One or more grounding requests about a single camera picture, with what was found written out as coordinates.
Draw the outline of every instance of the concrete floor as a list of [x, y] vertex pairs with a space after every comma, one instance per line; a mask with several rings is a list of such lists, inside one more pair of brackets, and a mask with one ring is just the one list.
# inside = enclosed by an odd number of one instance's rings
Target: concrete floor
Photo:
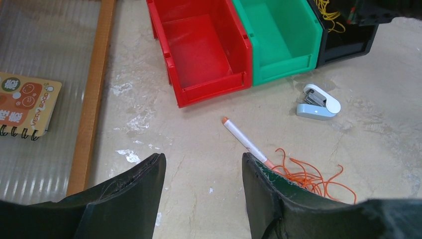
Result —
[[[179, 109], [145, 1], [118, 2], [91, 185], [165, 153], [154, 238], [250, 238], [245, 148], [230, 117], [274, 162], [283, 147], [368, 198], [422, 197], [422, 22], [380, 26], [369, 55]], [[295, 116], [306, 83], [337, 98], [333, 120]], [[352, 202], [347, 191], [331, 187]]]

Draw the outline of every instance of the spiral notebook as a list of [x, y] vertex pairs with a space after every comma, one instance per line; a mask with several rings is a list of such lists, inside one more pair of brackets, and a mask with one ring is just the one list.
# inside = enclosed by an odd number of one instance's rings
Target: spiral notebook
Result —
[[0, 72], [0, 135], [37, 140], [50, 124], [62, 83]]

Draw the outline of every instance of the translucent panel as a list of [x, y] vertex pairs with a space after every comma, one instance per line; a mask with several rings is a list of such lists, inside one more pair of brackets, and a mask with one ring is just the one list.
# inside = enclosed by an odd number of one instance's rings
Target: translucent panel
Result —
[[2, 0], [0, 71], [63, 84], [48, 132], [0, 137], [0, 199], [65, 197], [101, 1]]

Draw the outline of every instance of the white stapler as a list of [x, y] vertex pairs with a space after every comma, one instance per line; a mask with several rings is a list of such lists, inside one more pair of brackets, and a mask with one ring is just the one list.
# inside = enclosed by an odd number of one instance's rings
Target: white stapler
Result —
[[308, 84], [304, 88], [307, 104], [299, 104], [296, 108], [296, 115], [315, 120], [329, 120], [336, 116], [341, 105], [327, 92], [314, 84]]

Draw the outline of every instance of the wooden frame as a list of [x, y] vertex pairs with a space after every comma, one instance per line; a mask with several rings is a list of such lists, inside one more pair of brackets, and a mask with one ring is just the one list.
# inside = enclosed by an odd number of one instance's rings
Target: wooden frame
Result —
[[97, 132], [98, 113], [116, 7], [116, 0], [102, 0], [101, 2], [67, 196], [86, 189], [91, 169], [91, 158]]

